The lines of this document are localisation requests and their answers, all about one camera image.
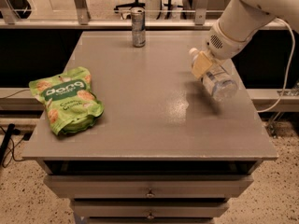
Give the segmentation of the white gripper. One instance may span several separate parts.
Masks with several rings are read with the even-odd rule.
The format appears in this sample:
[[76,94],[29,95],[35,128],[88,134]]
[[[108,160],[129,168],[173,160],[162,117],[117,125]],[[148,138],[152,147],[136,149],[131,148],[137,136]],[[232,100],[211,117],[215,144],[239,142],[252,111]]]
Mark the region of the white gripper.
[[[208,32],[206,47],[218,60],[231,59],[238,54],[245,46],[246,41],[235,41],[223,33],[220,26],[215,23]],[[196,78],[202,77],[213,62],[206,51],[194,50],[192,56],[192,74]]]

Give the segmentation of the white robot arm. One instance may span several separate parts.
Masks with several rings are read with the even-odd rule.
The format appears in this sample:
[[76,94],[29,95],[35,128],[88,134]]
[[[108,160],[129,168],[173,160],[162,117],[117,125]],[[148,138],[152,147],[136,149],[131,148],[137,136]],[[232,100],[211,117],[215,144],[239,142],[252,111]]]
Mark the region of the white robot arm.
[[202,77],[213,65],[238,54],[255,33],[280,18],[299,32],[299,0],[231,0],[206,37],[206,49],[191,49],[192,74]]

